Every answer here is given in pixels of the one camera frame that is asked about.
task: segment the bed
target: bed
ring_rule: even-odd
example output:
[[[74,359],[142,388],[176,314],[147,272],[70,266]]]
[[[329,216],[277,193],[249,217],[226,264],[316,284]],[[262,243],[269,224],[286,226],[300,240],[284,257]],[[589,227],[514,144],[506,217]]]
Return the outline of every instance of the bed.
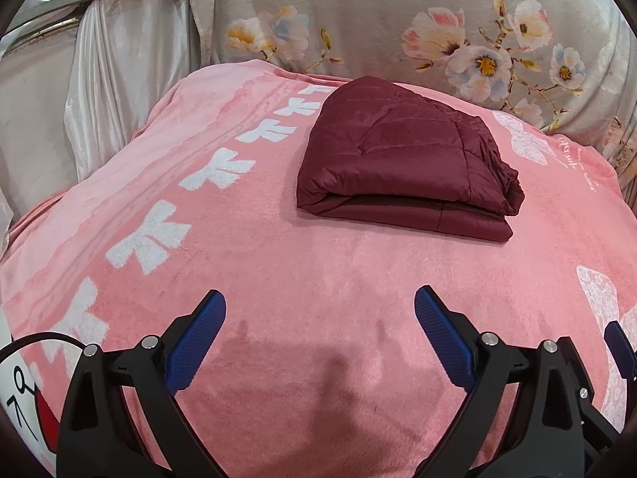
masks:
[[[631,19],[631,1],[622,5]],[[132,346],[217,288],[226,326],[177,399],[230,476],[410,476],[462,398],[413,318],[413,293],[431,284],[507,342],[573,337],[596,405],[620,427],[601,329],[616,319],[637,341],[637,233],[600,149],[407,84],[480,116],[520,171],[514,237],[495,245],[312,218],[295,210],[295,172],[322,102],[345,82],[259,59],[180,79],[126,147],[16,221],[0,266],[2,344],[58,330]],[[77,356],[52,342],[1,369],[5,410],[50,472]]]

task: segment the folded jacket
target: folded jacket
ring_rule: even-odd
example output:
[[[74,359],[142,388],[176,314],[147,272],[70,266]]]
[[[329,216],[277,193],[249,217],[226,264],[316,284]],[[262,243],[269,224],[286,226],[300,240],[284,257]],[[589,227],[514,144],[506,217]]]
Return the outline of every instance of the folded jacket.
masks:
[[[507,241],[524,193],[480,117],[374,77],[334,91],[310,132],[310,214]]]

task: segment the black cable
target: black cable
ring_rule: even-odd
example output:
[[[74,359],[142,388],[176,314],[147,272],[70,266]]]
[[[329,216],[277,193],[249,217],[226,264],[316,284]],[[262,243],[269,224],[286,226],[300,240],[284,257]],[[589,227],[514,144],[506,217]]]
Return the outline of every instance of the black cable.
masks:
[[[84,343],[82,343],[81,341],[76,340],[72,336],[68,336],[68,335],[62,334],[62,333],[35,333],[35,334],[28,334],[26,336],[18,338],[17,340],[12,341],[6,347],[3,347],[2,349],[0,349],[0,364],[2,364],[2,362],[7,357],[13,356],[20,349],[23,349],[24,347],[26,347],[28,345],[32,345],[33,343],[38,343],[39,341],[45,341],[45,340],[66,341],[66,343],[71,343],[72,345],[75,345],[76,347],[78,347],[82,351],[86,347],[84,345]]]

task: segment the screw head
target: screw head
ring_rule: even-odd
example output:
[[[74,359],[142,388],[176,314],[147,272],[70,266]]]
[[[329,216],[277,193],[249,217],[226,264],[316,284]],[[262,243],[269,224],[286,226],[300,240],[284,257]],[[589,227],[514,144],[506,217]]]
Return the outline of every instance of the screw head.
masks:
[[[555,341],[547,340],[542,344],[542,346],[544,347],[544,350],[547,351],[547,353],[553,354],[557,352],[557,344],[555,343]]]
[[[500,339],[498,338],[498,336],[493,333],[484,333],[482,335],[482,343],[490,347],[497,345],[499,341]]]
[[[91,345],[87,345],[86,347],[84,347],[84,356],[86,357],[91,357],[91,356],[95,356],[98,352],[98,346],[91,344]]]
[[[145,349],[154,349],[159,343],[159,338],[156,336],[146,336],[143,340],[141,340],[141,346]]]

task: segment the white flower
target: white flower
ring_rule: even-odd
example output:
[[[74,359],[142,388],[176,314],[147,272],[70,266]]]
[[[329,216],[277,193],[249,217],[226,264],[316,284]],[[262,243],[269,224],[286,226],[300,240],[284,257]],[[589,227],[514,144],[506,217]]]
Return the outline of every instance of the white flower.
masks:
[[[264,30],[259,18],[235,20],[226,32],[227,44],[246,52],[261,52],[273,48],[269,31]]]
[[[513,113],[536,129],[542,129],[544,126],[542,109],[534,102],[528,102],[526,98],[515,104]]]
[[[287,6],[281,7],[275,16],[261,12],[259,19],[270,29],[280,59],[300,61],[305,57],[310,36],[307,14],[299,14],[293,6]]]
[[[564,48],[561,44],[553,47],[553,57],[549,77],[553,84],[558,84],[567,90],[577,90],[581,87],[586,76],[584,63],[580,54],[572,47]]]
[[[490,98],[495,102],[509,93],[511,65],[506,50],[463,46],[449,58],[445,74],[464,99],[484,102]]]
[[[523,52],[537,50],[553,41],[547,11],[537,0],[524,0],[515,8],[515,15],[508,16],[508,20]]]
[[[464,44],[464,10],[428,9],[403,33],[403,51],[412,59],[445,59]]]

